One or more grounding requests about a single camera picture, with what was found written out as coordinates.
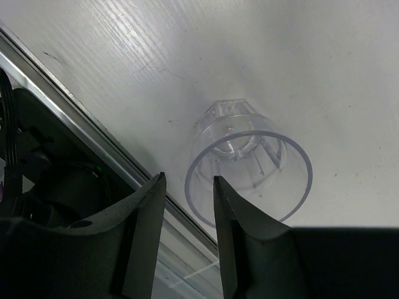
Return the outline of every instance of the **clear plastic cup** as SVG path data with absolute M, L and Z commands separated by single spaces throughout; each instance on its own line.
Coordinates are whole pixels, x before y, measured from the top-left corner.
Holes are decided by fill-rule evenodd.
M 185 194 L 205 224 L 215 227 L 214 176 L 223 176 L 242 197 L 280 221 L 304 203 L 313 180 L 309 157 L 247 101 L 215 102 L 196 129 Z

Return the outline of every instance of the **scratch mark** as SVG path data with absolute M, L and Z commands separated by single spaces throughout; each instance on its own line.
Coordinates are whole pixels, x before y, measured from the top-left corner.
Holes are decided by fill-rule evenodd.
M 186 79 L 186 78 L 184 78 L 184 77 L 182 77 L 182 76 L 179 76 L 178 74 L 175 74 L 175 73 L 171 72 L 171 71 L 168 70 L 168 69 L 162 69 L 162 70 L 160 70 L 160 73 L 162 73 L 162 72 L 167 72 L 168 74 L 170 74 L 170 75 L 172 75 L 172 76 L 174 76 L 174 77 L 176 77 L 176 78 L 179 78 L 180 80 L 186 81 L 186 82 L 191 82 L 191 83 L 198 83 L 198 82 L 199 82 L 199 81 L 192 81 L 192 80 Z
M 138 8 L 136 5 L 134 5 L 134 4 L 129 4 L 130 5 L 130 7 L 132 7 L 132 8 L 134 8 L 134 9 L 137 9 L 137 10 L 140 10 L 140 8 Z
M 245 68 L 248 66 L 248 63 L 250 63 L 250 62 L 252 61 L 252 58 L 253 58 L 253 57 L 249 58 L 249 59 L 245 62 L 245 64 L 239 69 L 239 71 L 242 71 L 243 69 L 245 69 Z
M 56 62 L 58 62 L 60 64 L 66 64 L 65 61 L 63 61 L 62 59 L 60 59 L 60 58 L 58 58 L 58 57 L 56 57 L 54 55 L 51 55 L 50 53 L 43 52 L 43 54 L 46 55 L 46 56 L 49 56 L 50 58 L 54 59 Z
M 148 61 L 148 62 L 139 70 L 139 72 L 145 70 L 145 69 L 149 66 L 149 64 L 152 63 L 156 58 L 157 58 L 157 56 L 152 57 L 152 58 L 150 59 L 150 61 Z

